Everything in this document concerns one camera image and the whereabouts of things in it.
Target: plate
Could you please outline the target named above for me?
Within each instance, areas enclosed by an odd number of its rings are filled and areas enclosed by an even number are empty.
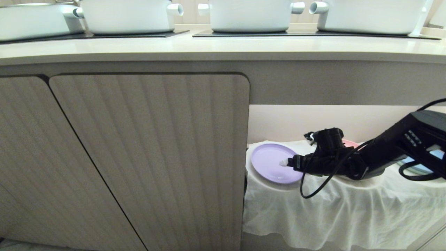
[[[439,159],[442,159],[444,154],[445,154],[441,150],[434,150],[434,151],[431,151],[429,153],[432,154],[433,156],[439,158]],[[407,162],[412,162],[412,161],[414,161],[414,159],[412,159],[410,157],[407,157],[407,158],[405,158],[404,160],[402,160],[400,162],[401,162],[401,165],[403,165],[403,164],[405,164]],[[429,168],[427,168],[427,167],[425,167],[425,166],[423,166],[421,164],[416,165],[414,167],[410,167],[410,168],[408,168],[408,170],[414,172],[417,175],[424,175],[424,174],[433,173]]]
[[[291,184],[302,178],[301,172],[292,167],[283,167],[279,163],[292,158],[296,153],[290,148],[279,144],[264,144],[258,146],[251,155],[254,169],[264,178],[279,184]]]
[[[355,143],[355,142],[353,142],[353,141],[346,140],[346,139],[343,139],[342,142],[344,143],[345,147],[351,147],[351,146],[353,146],[354,148],[357,148],[357,147],[359,146],[358,143]]]

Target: pink plate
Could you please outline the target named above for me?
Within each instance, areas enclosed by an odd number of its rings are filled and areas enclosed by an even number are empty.
[[[353,146],[354,148],[357,148],[357,147],[359,146],[358,143],[355,143],[355,142],[353,142],[353,141],[346,140],[346,139],[343,139],[342,142],[344,143],[345,147],[351,147],[351,146]]]
[[[300,180],[302,173],[294,171],[292,167],[283,167],[279,163],[294,155],[296,153],[286,146],[273,143],[264,144],[254,149],[251,163],[264,178],[280,184],[290,184]]]

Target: cabinet door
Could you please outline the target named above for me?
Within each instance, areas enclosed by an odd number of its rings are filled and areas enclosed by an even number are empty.
[[[65,75],[50,86],[149,250],[240,249],[246,78]]]
[[[0,78],[0,236],[145,250],[47,84]]]
[[[444,227],[436,236],[430,239],[420,251],[444,251],[446,250],[446,227]]]

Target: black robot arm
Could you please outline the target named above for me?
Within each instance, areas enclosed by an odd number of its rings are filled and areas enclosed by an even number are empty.
[[[288,166],[295,171],[317,176],[329,176],[322,186],[309,196],[319,192],[334,175],[345,175],[352,180],[362,180],[381,175],[385,168],[405,159],[415,161],[400,168],[400,174],[414,181],[446,179],[446,155],[442,159],[430,151],[446,151],[446,114],[419,110],[412,112],[378,137],[354,149],[342,143],[343,132],[338,128],[325,129],[305,134],[317,143],[312,154],[295,155],[288,159]],[[423,164],[433,173],[423,176],[408,176],[404,170]]]

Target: black induction cooktop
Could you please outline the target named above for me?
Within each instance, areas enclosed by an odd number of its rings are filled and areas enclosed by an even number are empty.
[[[70,39],[92,39],[92,38],[168,38],[185,32],[188,32],[188,30],[174,30],[163,33],[117,34],[117,35],[92,35],[92,34],[80,33],[80,34],[72,34],[64,36],[46,37],[46,38],[32,38],[32,39],[5,41],[5,42],[0,42],[0,45],[24,43],[24,42],[41,42],[41,41],[57,41],[57,40],[70,40]]]
[[[420,38],[441,40],[441,38],[429,37],[425,35],[408,36],[408,35],[388,35],[388,34],[367,34],[367,33],[345,33],[345,32],[329,32],[329,31],[302,31],[289,29],[283,32],[266,32],[266,33],[226,33],[205,30],[193,35],[194,38],[206,37],[384,37],[384,38]]]

